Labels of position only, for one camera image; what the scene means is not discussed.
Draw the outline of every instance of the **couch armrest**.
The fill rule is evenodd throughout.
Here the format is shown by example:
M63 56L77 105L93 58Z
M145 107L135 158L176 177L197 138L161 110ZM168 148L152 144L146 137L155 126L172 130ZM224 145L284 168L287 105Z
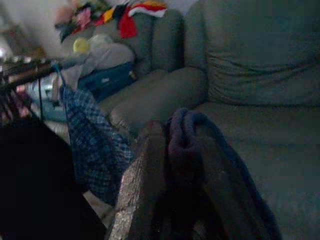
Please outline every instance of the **couch armrest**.
M135 137L148 121L164 122L179 108L192 109L203 103L207 91L207 76L203 71L182 68L120 102L111 111L110 122Z

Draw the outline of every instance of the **couch backrest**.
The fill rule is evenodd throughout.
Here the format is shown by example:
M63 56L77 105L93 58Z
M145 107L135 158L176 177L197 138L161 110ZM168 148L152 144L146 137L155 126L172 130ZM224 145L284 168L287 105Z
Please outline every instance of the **couch backrest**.
M185 64L207 63L210 101L320 105L319 9L318 0L200 0L185 20Z
M184 20L176 10L168 10L164 17L156 18L146 14L133 16L137 35L122 39L117 29L117 22L97 27L68 36L61 44L66 54L71 54L73 44L79 37L91 38L97 34L108 34L117 43L129 46L135 53L134 71L138 77L143 77L152 70L163 69L169 72L181 68L183 61Z

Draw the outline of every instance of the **couch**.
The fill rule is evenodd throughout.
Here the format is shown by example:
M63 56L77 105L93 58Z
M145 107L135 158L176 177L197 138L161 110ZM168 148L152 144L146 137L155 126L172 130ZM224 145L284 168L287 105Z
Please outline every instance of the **couch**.
M285 240L320 234L320 2L199 0L184 68L121 101L131 136L178 108L206 114L247 164Z
M100 102L100 108L107 117L119 102L139 95L149 84L184 65L184 19L178 11L168 9L162 18L138 13L133 19L137 28L135 37L122 39L117 29L117 21L112 20L70 35L61 43L65 56L70 56L77 38L90 39L98 34L108 34L116 43L125 44L134 52L133 71L137 81ZM67 124L49 120L45 123L69 143Z

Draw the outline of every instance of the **blue plaid fabric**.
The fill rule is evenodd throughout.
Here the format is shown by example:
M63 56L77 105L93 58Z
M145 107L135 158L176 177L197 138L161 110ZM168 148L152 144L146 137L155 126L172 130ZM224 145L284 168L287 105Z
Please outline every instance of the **blue plaid fabric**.
M134 159L127 140L106 121L91 93L60 88L69 128L75 179L114 206L122 175Z

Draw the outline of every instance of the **white wall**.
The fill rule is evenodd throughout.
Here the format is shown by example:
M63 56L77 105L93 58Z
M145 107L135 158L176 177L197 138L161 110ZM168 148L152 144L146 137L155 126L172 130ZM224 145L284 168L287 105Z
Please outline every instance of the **white wall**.
M108 0L112 5L128 0ZM185 14L197 0L164 0L169 8ZM54 29L56 9L67 0L0 0L11 21L20 24L26 36L36 47L42 46L49 56L62 56L60 39Z

